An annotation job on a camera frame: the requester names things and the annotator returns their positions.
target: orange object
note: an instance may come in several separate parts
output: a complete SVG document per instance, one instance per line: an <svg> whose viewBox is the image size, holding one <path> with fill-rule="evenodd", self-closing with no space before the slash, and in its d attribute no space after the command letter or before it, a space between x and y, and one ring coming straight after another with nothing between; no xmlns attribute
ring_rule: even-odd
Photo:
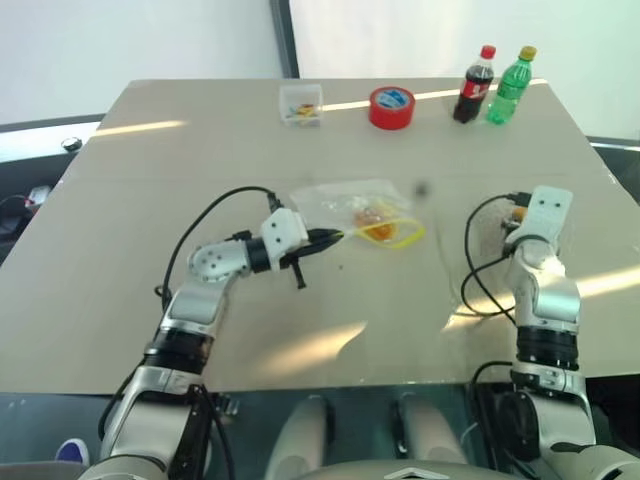
<svg viewBox="0 0 640 480"><path fill-rule="evenodd" d="M384 220L383 215L374 208L366 208L355 215L356 226L378 242L391 240L396 234L396 226L393 223L384 223Z"/></svg>
<svg viewBox="0 0 640 480"><path fill-rule="evenodd" d="M527 208L526 207L516 207L513 209L513 212L511 213L511 217L514 220L519 221L520 223L522 223L522 221L524 220L524 217L527 215Z"/></svg>

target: red bottle label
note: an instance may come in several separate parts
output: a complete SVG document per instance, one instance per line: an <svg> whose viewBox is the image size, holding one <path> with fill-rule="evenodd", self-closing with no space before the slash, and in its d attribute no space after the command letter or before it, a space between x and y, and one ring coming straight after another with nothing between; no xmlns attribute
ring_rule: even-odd
<svg viewBox="0 0 640 480"><path fill-rule="evenodd" d="M469 80L464 82L464 86L462 87L462 91L460 92L463 97L473 98L474 100L480 100L484 98L489 90L489 84L479 84L474 83Z"/></svg>

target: clear plastic container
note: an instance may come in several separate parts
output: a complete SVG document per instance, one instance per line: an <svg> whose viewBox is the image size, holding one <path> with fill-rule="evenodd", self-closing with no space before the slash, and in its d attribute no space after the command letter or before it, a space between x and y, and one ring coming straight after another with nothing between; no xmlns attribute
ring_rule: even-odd
<svg viewBox="0 0 640 480"><path fill-rule="evenodd" d="M424 226L411 202L388 180L358 180L300 188L291 200L313 228L336 228L374 244L399 249L421 238Z"/></svg>
<svg viewBox="0 0 640 480"><path fill-rule="evenodd" d="M312 127L322 120L322 87L317 84L282 85L280 117L289 127Z"/></svg>

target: sunlight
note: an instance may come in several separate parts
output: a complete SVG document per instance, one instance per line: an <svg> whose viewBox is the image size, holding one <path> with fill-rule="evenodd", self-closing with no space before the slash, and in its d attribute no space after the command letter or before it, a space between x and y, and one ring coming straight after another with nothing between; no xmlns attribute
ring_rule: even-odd
<svg viewBox="0 0 640 480"><path fill-rule="evenodd" d="M365 322L324 330L295 344L283 347L264 361L260 372L268 376L287 376L302 372L335 358L347 342L360 334Z"/></svg>
<svg viewBox="0 0 640 480"><path fill-rule="evenodd" d="M546 80L542 78L536 78L529 82L529 85L546 85ZM489 90L495 91L498 89L498 85L491 85ZM460 93L459 89L454 90L438 90L435 92L424 92L424 93L416 93L414 94L414 98L416 100L428 100L430 98L442 98L442 97L452 97L458 95ZM357 102L344 102L344 103L332 103L327 104L322 107L323 112L335 112L337 110L351 110L354 108L367 108L369 106L369 100L359 100Z"/></svg>
<svg viewBox="0 0 640 480"><path fill-rule="evenodd" d="M137 125L128 125L126 127L103 128L96 130L93 137L105 137L108 135L121 135L123 133L147 132L149 130L159 130L164 128L175 128L186 125L181 120L169 120L166 122L139 123Z"/></svg>
<svg viewBox="0 0 640 480"><path fill-rule="evenodd" d="M626 290L640 285L640 266L614 270L612 272L585 277L576 280L580 297L590 298L607 293ZM511 294L501 294L495 296L498 303L509 308L513 305L513 296ZM471 303L476 310L487 311L495 310L496 306L491 300L482 299ZM444 330L449 328L464 328L478 323L483 317L474 316L464 305L460 305L454 313L451 314Z"/></svg>

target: coca-cola bottle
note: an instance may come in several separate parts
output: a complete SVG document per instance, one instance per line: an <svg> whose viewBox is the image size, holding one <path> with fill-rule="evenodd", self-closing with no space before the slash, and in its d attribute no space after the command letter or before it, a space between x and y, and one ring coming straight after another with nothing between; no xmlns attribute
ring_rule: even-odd
<svg viewBox="0 0 640 480"><path fill-rule="evenodd" d="M460 89L458 103L453 111L453 118L457 121L467 123L478 116L482 101L493 80L491 59L495 53L496 47L493 45L483 46L480 58L467 70L465 82Z"/></svg>

